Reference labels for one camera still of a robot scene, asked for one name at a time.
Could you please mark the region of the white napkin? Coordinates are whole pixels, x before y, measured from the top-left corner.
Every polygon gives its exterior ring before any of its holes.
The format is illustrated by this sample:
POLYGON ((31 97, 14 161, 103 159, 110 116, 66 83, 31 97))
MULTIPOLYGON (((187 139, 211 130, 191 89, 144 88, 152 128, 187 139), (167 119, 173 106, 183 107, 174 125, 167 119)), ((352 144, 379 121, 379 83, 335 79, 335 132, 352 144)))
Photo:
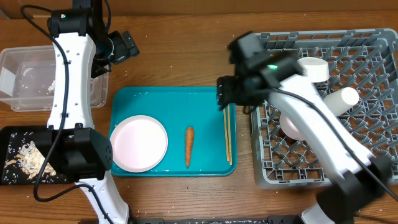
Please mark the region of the white napkin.
POLYGON ((53 93, 55 90, 55 80, 52 82, 52 84, 47 88, 49 93, 53 93))

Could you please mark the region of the white cup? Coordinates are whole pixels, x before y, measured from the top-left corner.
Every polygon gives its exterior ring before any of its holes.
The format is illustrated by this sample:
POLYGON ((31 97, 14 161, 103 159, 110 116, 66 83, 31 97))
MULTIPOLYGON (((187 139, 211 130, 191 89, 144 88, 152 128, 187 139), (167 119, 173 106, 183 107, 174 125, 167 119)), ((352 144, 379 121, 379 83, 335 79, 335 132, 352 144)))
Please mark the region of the white cup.
POLYGON ((340 116, 350 110, 359 101, 358 92, 351 87, 342 88, 324 97, 323 102, 335 115, 340 116))

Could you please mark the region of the large white plate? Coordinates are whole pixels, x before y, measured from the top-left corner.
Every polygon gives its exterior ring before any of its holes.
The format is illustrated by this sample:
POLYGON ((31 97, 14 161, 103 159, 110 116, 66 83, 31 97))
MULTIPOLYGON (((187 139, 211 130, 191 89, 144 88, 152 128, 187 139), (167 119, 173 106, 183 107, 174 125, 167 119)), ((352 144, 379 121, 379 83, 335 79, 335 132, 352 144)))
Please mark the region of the large white plate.
POLYGON ((168 148, 168 135, 153 117, 136 115, 119 123, 110 137, 114 163, 125 171, 145 172, 158 165, 168 148))

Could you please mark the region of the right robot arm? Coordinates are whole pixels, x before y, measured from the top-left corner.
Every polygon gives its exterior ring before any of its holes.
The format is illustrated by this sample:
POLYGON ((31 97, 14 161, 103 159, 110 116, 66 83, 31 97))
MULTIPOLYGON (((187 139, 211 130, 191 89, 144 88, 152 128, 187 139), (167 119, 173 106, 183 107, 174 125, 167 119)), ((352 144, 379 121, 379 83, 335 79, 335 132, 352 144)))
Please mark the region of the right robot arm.
POLYGON ((353 223, 360 209, 390 192, 391 159, 376 157, 347 131, 295 57, 286 51, 270 54, 253 32, 234 39, 228 50, 235 69, 217 80, 219 107, 268 102, 303 134, 331 180, 295 223, 353 223))

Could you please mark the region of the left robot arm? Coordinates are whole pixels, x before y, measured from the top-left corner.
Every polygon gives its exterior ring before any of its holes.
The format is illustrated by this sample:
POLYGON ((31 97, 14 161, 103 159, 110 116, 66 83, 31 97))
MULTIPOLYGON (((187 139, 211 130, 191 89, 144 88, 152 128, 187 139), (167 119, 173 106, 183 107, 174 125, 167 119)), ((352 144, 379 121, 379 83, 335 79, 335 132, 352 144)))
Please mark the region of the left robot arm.
POLYGON ((84 192, 100 223, 132 223, 111 175, 111 142, 91 115, 91 80, 139 53, 129 32, 110 31, 108 8, 104 0, 74 1, 51 12, 43 33, 54 46, 55 91, 46 130, 34 142, 44 164, 84 192))

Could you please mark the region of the peanut and rice scraps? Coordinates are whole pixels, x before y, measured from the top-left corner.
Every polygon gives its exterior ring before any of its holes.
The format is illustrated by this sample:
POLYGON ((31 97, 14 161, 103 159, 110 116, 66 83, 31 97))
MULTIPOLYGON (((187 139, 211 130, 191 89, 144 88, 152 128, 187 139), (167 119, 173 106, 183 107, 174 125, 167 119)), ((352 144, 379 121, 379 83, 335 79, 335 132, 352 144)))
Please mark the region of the peanut and rice scraps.
POLYGON ((45 157, 36 148, 33 132, 12 133, 7 146, 2 183, 33 184, 45 157))

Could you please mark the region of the small white saucer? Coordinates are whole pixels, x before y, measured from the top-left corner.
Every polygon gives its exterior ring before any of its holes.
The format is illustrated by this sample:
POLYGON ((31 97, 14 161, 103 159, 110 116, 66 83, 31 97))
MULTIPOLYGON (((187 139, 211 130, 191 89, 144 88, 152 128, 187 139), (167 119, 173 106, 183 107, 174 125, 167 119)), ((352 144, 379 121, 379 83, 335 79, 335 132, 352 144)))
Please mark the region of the small white saucer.
POLYGON ((325 82, 329 79, 329 66, 326 60, 315 57, 303 57, 297 60, 303 68, 303 74, 309 77, 312 83, 325 82))

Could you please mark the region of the white bowl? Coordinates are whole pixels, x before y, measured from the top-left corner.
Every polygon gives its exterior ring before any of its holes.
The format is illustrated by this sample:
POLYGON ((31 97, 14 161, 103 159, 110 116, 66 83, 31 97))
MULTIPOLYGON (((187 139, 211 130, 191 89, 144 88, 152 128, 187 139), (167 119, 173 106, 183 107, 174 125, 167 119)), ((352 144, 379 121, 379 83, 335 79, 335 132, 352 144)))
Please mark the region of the white bowl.
POLYGON ((305 138, 302 136, 300 131, 295 127, 293 122, 286 117, 286 115, 281 114, 279 118, 280 128, 282 131, 291 139, 296 141, 304 141, 305 138))

